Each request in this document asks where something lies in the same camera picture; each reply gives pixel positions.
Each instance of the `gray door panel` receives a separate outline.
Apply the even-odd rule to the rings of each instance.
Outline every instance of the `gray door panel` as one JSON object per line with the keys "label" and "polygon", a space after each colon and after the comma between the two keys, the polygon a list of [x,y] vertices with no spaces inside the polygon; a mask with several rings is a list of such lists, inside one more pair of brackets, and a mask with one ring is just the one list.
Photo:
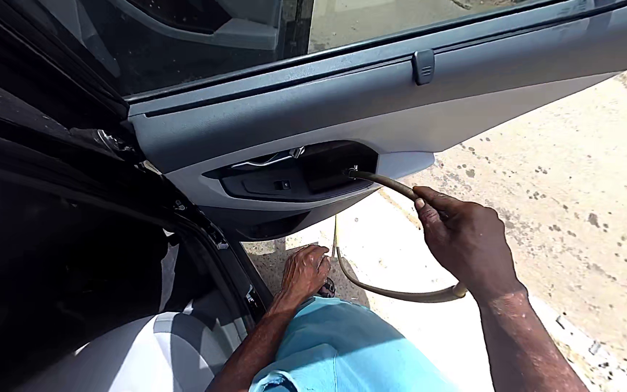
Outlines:
{"label": "gray door panel", "polygon": [[[627,69],[627,3],[605,13],[595,6],[563,1],[342,51],[137,102],[130,120],[152,164],[191,201],[208,207],[205,213],[214,220],[224,209],[231,210],[224,216],[237,210],[271,216],[290,211],[288,217],[326,211],[310,213],[308,225],[335,213],[324,207],[363,197],[373,186],[318,201],[257,200],[234,196],[220,179],[204,174],[337,140],[371,147],[378,154],[377,173],[398,178],[421,170],[435,152]],[[434,76],[419,86],[413,53],[425,49],[434,50]],[[301,229],[304,220],[289,222],[286,227]],[[272,237],[273,227],[250,233]]]}

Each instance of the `car door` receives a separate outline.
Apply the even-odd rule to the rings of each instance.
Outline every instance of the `car door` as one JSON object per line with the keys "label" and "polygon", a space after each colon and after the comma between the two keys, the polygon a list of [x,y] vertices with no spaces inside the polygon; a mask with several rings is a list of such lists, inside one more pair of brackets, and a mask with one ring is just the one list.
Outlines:
{"label": "car door", "polygon": [[47,83],[33,98],[108,131],[240,241],[375,189],[346,168],[417,172],[627,69],[627,0],[1,0],[0,24],[62,75],[30,70]]}

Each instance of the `man's right hand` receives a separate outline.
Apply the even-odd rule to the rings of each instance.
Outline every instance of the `man's right hand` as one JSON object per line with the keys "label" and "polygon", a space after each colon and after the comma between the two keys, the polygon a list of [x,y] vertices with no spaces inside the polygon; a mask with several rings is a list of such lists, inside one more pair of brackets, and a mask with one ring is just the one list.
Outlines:
{"label": "man's right hand", "polygon": [[514,272],[504,223],[494,209],[460,201],[426,186],[413,191],[425,242],[437,261],[479,303],[525,290]]}

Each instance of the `window switch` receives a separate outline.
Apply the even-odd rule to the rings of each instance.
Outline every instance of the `window switch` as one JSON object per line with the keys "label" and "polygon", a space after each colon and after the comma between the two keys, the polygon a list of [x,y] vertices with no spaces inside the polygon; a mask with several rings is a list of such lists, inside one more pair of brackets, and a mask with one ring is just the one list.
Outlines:
{"label": "window switch", "polygon": [[289,183],[289,180],[280,180],[274,182],[274,188],[278,191],[287,191],[292,189],[292,185]]}

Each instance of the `ground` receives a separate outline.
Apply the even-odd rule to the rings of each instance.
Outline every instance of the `ground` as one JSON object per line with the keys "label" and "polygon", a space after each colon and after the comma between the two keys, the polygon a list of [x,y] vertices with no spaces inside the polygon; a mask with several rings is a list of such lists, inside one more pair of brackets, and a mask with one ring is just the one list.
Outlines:
{"label": "ground", "polygon": [[[509,5],[509,1],[316,0],[310,51]],[[507,227],[517,273],[538,315],[593,391],[627,391],[627,72],[436,154],[403,182],[490,206]],[[245,244],[271,290],[301,245],[332,244],[334,218]],[[410,201],[380,190],[338,216],[357,277],[399,291],[455,280],[422,242]],[[471,298],[416,304],[367,293],[334,265],[339,297],[396,326],[459,387],[491,391]],[[466,377],[470,369],[471,377]]]}

